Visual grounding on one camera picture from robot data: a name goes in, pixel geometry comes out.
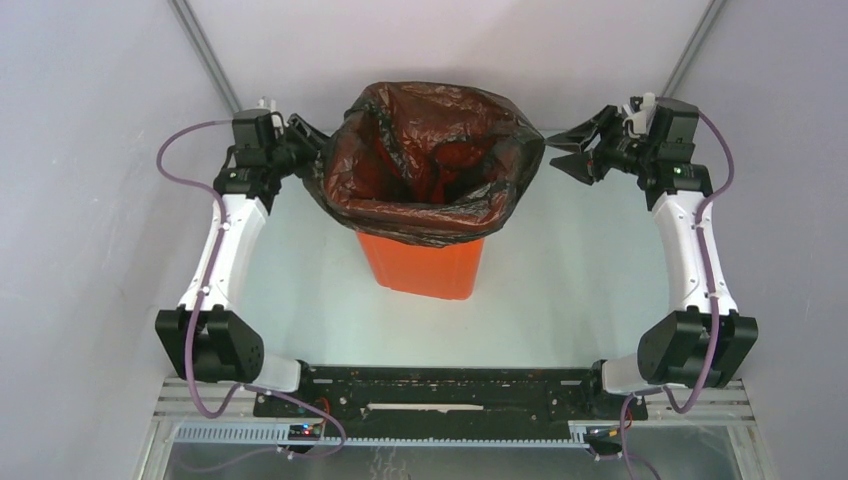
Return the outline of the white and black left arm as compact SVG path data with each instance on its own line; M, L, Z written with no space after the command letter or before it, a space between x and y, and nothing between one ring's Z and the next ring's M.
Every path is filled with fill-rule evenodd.
M327 135L300 116L254 108L227 122L233 143L211 184L188 179L213 197L210 230L192 280L176 307L158 312L155 331L177 375L196 382L235 382L277 390L292 416L316 403L301 380L302 362L266 352L238 304L259 234L285 178L304 175Z

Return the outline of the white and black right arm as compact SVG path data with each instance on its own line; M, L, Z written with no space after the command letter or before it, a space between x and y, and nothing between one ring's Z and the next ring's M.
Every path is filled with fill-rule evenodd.
M612 170L632 174L659 230L668 273L668 314L644 333L634 354L608 360L601 379L581 392L585 411L606 418L623 394L682 385L722 388L758 338L724 278L713 231L713 203L726 191L696 164L694 137L712 123L689 103L652 94L608 105L589 120L547 138L562 151L554 168L586 185Z

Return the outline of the black plastic trash bag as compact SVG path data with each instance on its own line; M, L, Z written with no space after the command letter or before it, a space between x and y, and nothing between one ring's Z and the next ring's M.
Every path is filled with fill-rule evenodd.
M303 185L346 228L443 248L501 230L544 152L541 133L506 97L376 82L307 164Z

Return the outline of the orange plastic trash bin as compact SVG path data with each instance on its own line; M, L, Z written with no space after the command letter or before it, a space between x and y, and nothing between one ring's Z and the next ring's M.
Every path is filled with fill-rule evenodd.
M385 288L444 300L465 300L474 290L482 239L443 248L408 245L359 233L376 282Z

